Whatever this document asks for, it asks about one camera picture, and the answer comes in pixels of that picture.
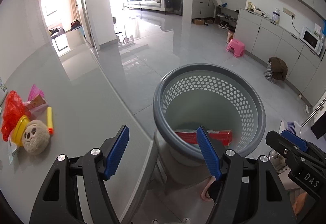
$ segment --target red box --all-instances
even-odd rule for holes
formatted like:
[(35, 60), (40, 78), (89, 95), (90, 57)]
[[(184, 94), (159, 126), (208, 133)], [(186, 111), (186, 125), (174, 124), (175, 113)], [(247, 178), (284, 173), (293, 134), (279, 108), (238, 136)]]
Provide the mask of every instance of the red box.
[[(181, 139), (190, 144), (198, 144), (196, 133), (197, 130), (175, 130)], [(213, 131), (207, 130), (212, 139), (218, 139), (224, 146), (229, 146), (232, 141), (232, 130)]]

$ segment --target beige stuffed toy ball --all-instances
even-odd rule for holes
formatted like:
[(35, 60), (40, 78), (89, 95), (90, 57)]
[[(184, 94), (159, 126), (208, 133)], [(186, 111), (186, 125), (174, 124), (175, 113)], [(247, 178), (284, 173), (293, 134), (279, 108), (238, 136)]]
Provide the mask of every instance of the beige stuffed toy ball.
[(22, 143), (25, 150), (33, 155), (45, 150), (50, 141), (48, 127), (40, 120), (33, 120), (26, 126)]

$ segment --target metal bolt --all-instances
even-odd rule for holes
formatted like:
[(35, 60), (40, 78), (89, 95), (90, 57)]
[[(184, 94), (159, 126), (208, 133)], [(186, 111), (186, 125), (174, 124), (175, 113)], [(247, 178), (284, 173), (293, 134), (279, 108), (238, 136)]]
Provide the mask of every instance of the metal bolt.
[(58, 156), (57, 159), (58, 159), (58, 161), (63, 161), (65, 158), (66, 158), (66, 155), (61, 154), (61, 155)]
[(260, 156), (260, 160), (262, 162), (267, 162), (268, 161), (268, 158), (266, 156), (262, 155), (262, 156)]
[(97, 155), (97, 154), (99, 154), (100, 153), (100, 150), (99, 149), (92, 149), (91, 150), (91, 154), (92, 155)]
[(225, 154), (228, 156), (234, 156), (235, 152), (233, 150), (227, 150)]

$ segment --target yellow container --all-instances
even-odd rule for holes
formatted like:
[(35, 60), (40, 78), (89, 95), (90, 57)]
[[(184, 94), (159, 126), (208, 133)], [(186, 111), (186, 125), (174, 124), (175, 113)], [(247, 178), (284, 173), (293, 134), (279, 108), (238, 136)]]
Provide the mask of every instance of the yellow container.
[(27, 116), (25, 116), (25, 115), (22, 116), (19, 119), (19, 121), (14, 129), (14, 132), (11, 136), (11, 141), (14, 142), (19, 147), (22, 147), (22, 136), (23, 136), (26, 126), (29, 122), (30, 121)]

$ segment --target microwave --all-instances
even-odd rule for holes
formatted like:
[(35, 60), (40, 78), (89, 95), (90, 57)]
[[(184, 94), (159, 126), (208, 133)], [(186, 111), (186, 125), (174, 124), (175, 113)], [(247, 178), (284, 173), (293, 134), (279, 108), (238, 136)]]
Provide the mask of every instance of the microwave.
[(307, 27), (304, 26), (300, 39), (319, 56), (322, 50), (322, 45), (320, 45), (320, 39), (318, 36), (316, 36)]

